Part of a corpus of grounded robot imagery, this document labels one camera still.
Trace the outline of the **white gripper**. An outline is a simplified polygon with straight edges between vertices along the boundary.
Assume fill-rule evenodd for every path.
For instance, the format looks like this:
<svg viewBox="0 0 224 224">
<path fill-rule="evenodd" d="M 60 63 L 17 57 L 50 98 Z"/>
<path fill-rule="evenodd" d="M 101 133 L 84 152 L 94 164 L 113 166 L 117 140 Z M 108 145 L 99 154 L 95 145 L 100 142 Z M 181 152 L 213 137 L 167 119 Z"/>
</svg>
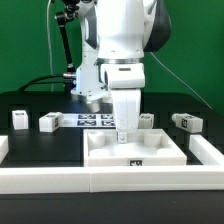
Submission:
<svg viewBox="0 0 224 224">
<path fill-rule="evenodd" d="M 102 64 L 100 78 L 112 98 L 117 140 L 126 143 L 128 133 L 138 128 L 141 89 L 145 86 L 144 65 Z"/>
</svg>

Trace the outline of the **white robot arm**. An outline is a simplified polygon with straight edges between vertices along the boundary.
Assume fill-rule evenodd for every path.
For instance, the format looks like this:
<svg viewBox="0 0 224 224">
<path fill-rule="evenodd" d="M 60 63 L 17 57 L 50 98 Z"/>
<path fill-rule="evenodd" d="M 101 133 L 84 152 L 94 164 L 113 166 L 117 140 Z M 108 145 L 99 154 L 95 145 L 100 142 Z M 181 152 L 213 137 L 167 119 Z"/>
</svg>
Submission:
<svg viewBox="0 0 224 224">
<path fill-rule="evenodd" d="M 164 0 L 81 0 L 78 19 L 82 62 L 71 93 L 88 103 L 109 97 L 117 140 L 125 143 L 139 124 L 144 54 L 170 37 Z"/>
</svg>

